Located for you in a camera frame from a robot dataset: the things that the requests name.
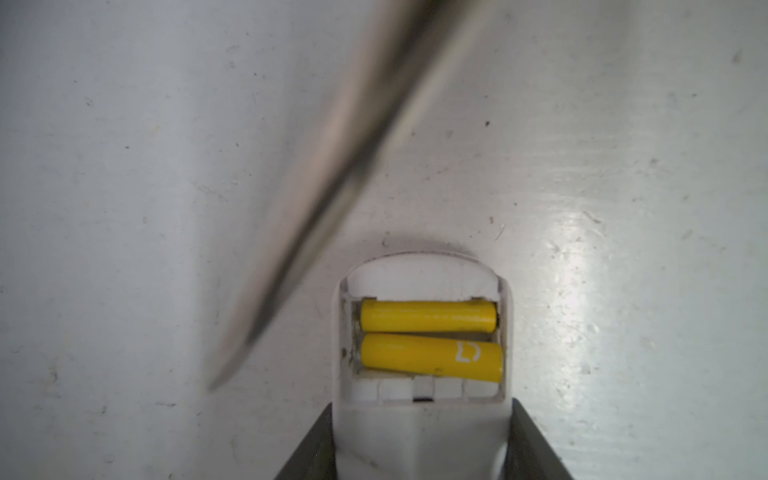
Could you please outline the white remote green buttons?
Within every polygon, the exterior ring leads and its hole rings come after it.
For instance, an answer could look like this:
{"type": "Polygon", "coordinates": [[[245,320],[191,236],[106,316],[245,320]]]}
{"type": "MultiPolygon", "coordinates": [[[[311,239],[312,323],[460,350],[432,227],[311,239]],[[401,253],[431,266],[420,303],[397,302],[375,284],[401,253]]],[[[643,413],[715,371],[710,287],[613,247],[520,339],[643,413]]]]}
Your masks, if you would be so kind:
{"type": "Polygon", "coordinates": [[[512,306],[506,281],[472,257],[403,252],[367,261],[332,301],[333,439],[341,479],[497,479],[512,413],[512,306]],[[384,333],[489,342],[504,355],[500,383],[362,365],[360,307],[381,301],[487,300],[492,333],[384,333]]]}

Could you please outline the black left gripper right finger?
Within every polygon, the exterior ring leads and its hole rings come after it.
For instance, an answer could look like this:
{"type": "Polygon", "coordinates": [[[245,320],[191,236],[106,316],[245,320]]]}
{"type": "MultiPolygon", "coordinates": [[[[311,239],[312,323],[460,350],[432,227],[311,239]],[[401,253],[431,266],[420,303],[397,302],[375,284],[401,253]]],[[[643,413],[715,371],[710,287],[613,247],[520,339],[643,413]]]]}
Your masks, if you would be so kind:
{"type": "Polygon", "coordinates": [[[512,399],[505,478],[512,480],[573,480],[522,403],[512,399]]]}

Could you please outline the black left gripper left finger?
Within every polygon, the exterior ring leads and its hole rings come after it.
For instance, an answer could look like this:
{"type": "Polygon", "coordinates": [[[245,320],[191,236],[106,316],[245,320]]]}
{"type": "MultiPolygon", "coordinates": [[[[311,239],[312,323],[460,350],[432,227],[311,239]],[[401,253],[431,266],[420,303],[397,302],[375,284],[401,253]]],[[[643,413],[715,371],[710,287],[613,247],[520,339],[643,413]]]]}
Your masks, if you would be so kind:
{"type": "Polygon", "coordinates": [[[275,476],[275,480],[335,480],[336,449],[329,403],[275,476]]]}

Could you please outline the clear handle screwdriver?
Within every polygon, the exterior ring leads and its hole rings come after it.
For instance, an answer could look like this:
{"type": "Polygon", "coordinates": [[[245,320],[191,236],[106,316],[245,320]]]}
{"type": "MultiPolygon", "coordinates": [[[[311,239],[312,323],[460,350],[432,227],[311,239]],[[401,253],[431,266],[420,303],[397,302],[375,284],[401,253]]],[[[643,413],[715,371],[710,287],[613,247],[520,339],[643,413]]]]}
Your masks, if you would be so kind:
{"type": "Polygon", "coordinates": [[[214,391],[246,361],[382,157],[410,135],[483,31],[494,1],[384,1],[339,93],[283,181],[206,359],[214,391]]]}

